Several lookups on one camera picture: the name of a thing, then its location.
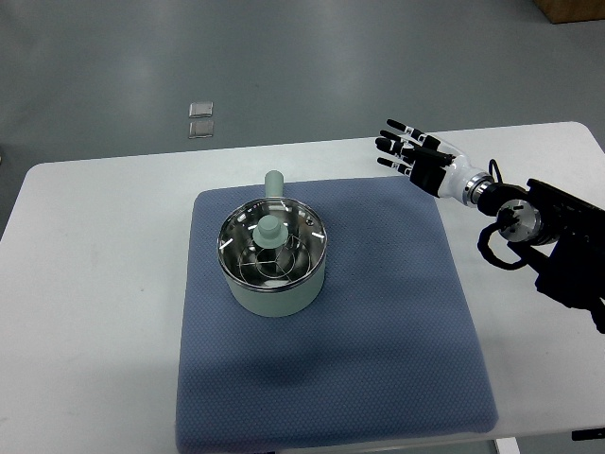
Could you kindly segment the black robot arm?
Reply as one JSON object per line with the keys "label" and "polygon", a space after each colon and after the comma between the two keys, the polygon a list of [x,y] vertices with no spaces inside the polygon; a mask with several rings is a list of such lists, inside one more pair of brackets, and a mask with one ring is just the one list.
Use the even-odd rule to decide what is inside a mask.
{"label": "black robot arm", "polygon": [[604,210],[535,179],[527,185],[489,183],[474,197],[478,210],[495,218],[479,234],[479,252],[505,271],[531,267],[538,292],[588,311],[602,333]]}

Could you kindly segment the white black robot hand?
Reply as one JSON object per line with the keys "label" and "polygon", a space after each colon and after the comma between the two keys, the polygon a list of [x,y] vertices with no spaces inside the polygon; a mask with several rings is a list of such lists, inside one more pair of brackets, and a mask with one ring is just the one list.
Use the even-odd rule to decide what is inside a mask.
{"label": "white black robot hand", "polygon": [[389,129],[381,130],[375,139],[376,148],[383,153],[377,163],[408,177],[425,193],[474,206],[494,183],[490,173],[473,166],[459,148],[439,137],[394,119],[387,125]]}

